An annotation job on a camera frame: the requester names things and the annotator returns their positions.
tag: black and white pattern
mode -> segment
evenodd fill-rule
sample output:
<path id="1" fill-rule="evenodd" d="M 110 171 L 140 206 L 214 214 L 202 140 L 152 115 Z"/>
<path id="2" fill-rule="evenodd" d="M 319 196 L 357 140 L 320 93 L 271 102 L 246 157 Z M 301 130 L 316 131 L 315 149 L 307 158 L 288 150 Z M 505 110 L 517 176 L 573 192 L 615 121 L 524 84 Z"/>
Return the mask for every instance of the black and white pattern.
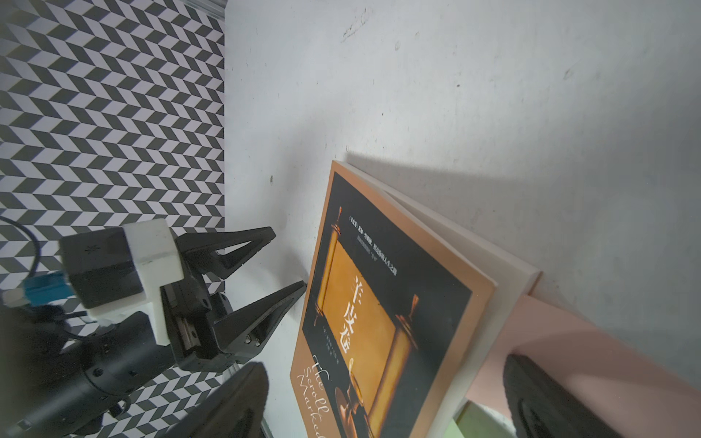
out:
<path id="1" fill-rule="evenodd" d="M 14 0 L 0 13 L 0 214 L 41 241 L 40 273 L 61 269 L 64 235 L 155 218 L 177 234 L 224 230 L 218 21 L 179 0 Z M 0 289 L 32 258 L 1 225 Z M 98 436 L 162 433 L 221 381 L 168 370 Z"/>

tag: orange book cover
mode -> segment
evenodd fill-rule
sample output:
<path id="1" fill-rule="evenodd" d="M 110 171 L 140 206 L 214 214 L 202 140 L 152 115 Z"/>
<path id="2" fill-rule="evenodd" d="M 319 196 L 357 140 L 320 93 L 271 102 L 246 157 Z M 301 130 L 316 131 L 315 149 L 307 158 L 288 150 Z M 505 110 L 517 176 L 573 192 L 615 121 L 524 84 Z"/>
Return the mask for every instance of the orange book cover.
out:
<path id="1" fill-rule="evenodd" d="M 290 378 L 309 437 L 424 437 L 496 285 L 333 162 Z"/>

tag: black object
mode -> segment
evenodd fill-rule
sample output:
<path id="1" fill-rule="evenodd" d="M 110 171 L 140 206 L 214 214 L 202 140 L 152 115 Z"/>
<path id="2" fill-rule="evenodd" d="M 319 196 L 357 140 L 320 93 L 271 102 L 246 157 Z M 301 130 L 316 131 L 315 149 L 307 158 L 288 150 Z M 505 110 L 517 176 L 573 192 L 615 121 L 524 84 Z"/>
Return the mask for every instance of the black object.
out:
<path id="1" fill-rule="evenodd" d="M 34 260 L 32 261 L 32 267 L 29 268 L 29 272 L 27 273 L 27 278 L 34 277 L 36 275 L 36 269 L 39 267 L 39 259 L 41 258 L 41 246 L 39 244 L 39 240 L 36 239 L 34 233 L 32 233 L 26 226 L 20 224 L 19 222 L 15 222 L 12 219 L 8 219 L 2 216 L 0 216 L 0 221 L 6 222 L 7 224 L 14 226 L 18 230 L 26 234 L 27 237 L 32 241 L 32 245 L 34 246 Z"/>
<path id="2" fill-rule="evenodd" d="M 249 363 L 164 435 L 164 438 L 258 438 L 268 375 Z"/>
<path id="3" fill-rule="evenodd" d="M 519 438 L 620 438 L 526 356 L 506 358 L 504 388 Z"/>
<path id="4" fill-rule="evenodd" d="M 228 277 L 275 233 L 259 228 L 184 236 L 176 239 L 184 279 L 161 288 L 169 346 L 156 345 L 149 318 L 135 313 L 120 324 L 77 336 L 63 349 L 76 336 L 68 331 L 61 307 L 0 306 L 0 376 L 13 377 L 0 381 L 0 436 L 96 433 L 106 412 L 119 416 L 128 410 L 133 391 L 176 363 L 188 371 L 222 372 L 260 352 L 305 283 L 233 312 L 223 294 L 208 294 L 203 274 L 211 269 L 221 279 Z M 242 243 L 247 245 L 229 254 L 216 253 Z M 137 282 L 140 291 L 121 228 L 63 238 L 60 246 L 81 300 L 110 302 L 128 296 L 121 288 L 135 290 Z"/>
<path id="5" fill-rule="evenodd" d="M 63 269 L 85 308 L 143 291 L 122 228 L 69 235 L 59 246 Z"/>

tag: white table surface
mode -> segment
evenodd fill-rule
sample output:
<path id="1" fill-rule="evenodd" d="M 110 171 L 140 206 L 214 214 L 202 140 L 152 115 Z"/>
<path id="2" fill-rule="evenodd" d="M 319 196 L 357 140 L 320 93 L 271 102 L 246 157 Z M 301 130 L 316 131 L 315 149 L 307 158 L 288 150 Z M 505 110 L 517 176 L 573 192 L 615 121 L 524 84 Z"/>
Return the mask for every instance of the white table surface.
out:
<path id="1" fill-rule="evenodd" d="M 226 227 L 278 237 L 229 298 L 307 279 L 330 162 L 347 160 L 543 269 L 538 298 L 701 388 L 699 12 L 230 0 Z M 289 380 L 300 315 L 301 302 L 259 356 L 276 437 L 304 436 Z"/>

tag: blue connector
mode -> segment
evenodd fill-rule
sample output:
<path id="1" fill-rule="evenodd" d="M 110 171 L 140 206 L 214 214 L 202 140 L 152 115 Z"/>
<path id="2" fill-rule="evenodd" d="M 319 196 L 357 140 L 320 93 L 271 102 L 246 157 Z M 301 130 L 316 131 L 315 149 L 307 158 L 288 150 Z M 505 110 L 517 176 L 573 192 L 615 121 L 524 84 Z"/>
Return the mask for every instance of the blue connector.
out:
<path id="1" fill-rule="evenodd" d="M 33 306 L 41 306 L 75 295 L 73 289 L 66 283 L 66 277 L 62 271 L 29 277 L 22 286 L 25 289 L 25 298 Z"/>

